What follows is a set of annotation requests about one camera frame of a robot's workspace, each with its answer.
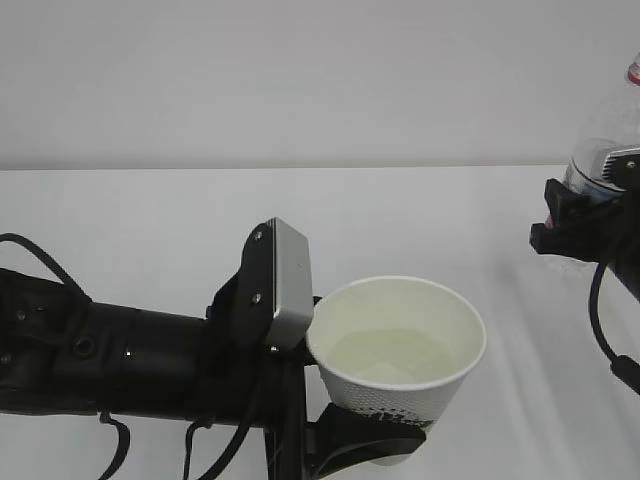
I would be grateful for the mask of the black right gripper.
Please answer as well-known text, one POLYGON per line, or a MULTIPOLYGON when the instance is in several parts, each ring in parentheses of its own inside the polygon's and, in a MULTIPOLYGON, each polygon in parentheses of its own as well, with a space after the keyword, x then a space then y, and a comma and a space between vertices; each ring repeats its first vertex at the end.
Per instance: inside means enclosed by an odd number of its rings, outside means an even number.
POLYGON ((556 179, 545 184, 548 216, 531 226, 536 253, 596 263, 610 253, 608 266, 634 298, 639 297, 639 197, 620 196, 600 204, 556 179))

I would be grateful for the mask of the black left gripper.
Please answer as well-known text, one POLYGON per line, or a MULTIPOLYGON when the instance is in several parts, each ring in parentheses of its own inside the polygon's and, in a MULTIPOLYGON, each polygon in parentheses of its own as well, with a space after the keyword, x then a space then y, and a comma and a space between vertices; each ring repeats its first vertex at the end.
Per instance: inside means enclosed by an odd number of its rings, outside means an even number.
POLYGON ((387 414, 363 416, 331 403, 307 424, 304 369, 313 360, 306 342, 297 338, 285 348, 268 338, 278 292, 273 280, 232 277, 207 307, 187 394, 187 443, 194 443, 197 430, 217 424, 235 431, 202 478, 220 478, 253 427, 264 434, 270 479, 323 479, 361 463, 413 454, 425 432, 387 414))

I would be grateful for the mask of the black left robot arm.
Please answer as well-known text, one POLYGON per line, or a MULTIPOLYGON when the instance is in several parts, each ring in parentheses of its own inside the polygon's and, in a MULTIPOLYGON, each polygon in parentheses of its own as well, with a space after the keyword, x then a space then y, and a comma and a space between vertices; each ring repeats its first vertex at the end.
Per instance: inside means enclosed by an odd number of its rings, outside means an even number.
POLYGON ((1 409, 18 415, 89 415, 114 426, 105 470, 122 465, 131 436, 121 417, 185 420, 188 433, 235 427, 205 477, 219 477, 248 431, 265 436, 272 479, 320 479, 347 467, 410 454, 424 432, 389 414, 334 404, 306 413, 306 346, 265 342, 270 293, 230 279, 204 318, 97 303, 67 285, 1 273, 1 409))

